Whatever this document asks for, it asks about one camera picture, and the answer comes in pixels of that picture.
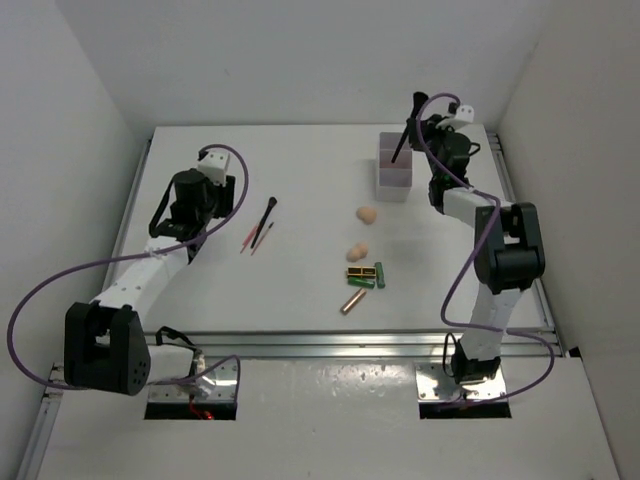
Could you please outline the pink makeup pencil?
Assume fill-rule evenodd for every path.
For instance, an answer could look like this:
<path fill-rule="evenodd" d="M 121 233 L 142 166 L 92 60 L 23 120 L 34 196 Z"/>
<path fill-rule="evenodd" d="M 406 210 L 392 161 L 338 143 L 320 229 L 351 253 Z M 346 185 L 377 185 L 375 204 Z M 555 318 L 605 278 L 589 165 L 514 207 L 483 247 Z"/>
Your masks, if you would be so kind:
<path fill-rule="evenodd" d="M 249 234 L 247 235 L 247 237 L 245 238 L 245 240 L 243 241 L 242 244 L 242 248 L 240 253 L 242 254 L 245 249 L 249 246 L 249 244 L 252 242 L 253 238 L 255 237 L 255 234 L 257 232 L 259 224 L 254 225 L 254 227 L 252 228 L 252 230 L 249 232 Z"/>

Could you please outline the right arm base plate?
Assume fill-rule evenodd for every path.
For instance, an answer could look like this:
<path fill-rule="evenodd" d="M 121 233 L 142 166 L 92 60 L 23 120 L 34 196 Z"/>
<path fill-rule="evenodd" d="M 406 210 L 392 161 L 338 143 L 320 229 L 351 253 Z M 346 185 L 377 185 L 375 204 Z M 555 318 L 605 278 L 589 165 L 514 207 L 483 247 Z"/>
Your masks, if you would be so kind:
<path fill-rule="evenodd" d="M 440 363 L 415 363 L 414 371 L 418 401 L 421 403 L 479 402 L 502 399 L 507 394 L 501 368 L 493 378 L 484 377 L 482 380 L 460 384 L 445 374 Z"/>

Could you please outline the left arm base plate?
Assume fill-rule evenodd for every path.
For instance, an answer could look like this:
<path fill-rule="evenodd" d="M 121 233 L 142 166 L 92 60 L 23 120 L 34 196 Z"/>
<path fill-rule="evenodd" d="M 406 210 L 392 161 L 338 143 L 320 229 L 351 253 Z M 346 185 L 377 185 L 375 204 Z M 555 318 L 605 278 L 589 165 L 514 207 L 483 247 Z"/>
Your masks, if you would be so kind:
<path fill-rule="evenodd" d="M 196 403 L 233 403 L 236 401 L 238 366 L 229 360 L 218 366 L 195 385 L 156 385 L 149 388 L 149 403 L 187 403 L 190 398 Z"/>

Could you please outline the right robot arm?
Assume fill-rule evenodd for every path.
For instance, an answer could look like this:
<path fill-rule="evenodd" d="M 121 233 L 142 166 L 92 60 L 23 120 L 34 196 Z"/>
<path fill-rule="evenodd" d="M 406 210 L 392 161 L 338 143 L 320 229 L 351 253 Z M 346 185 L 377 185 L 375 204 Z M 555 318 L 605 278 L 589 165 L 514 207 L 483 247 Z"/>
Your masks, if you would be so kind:
<path fill-rule="evenodd" d="M 454 119 L 412 114 L 405 133 L 412 150 L 425 153 L 431 170 L 428 196 L 440 214 L 470 226 L 474 249 L 470 267 L 478 294 L 462 337 L 443 369 L 457 384 L 493 378 L 501 364 L 502 338 L 522 293 L 545 270 L 536 207 L 510 203 L 473 188 L 467 178 L 471 158 L 481 146 L 456 131 Z"/>

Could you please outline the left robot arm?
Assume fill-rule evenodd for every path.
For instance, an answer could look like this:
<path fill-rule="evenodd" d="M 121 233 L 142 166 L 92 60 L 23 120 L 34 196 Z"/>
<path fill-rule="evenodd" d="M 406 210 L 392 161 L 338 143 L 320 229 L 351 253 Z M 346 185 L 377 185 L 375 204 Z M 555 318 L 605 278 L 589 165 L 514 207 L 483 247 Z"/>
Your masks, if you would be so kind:
<path fill-rule="evenodd" d="M 73 387 L 134 396 L 146 385 L 187 377 L 192 344 L 148 344 L 145 319 L 172 278 L 195 259 L 209 222 L 233 209 L 235 179 L 224 167 L 176 173 L 148 227 L 144 257 L 89 303 L 66 313 L 64 379 Z"/>

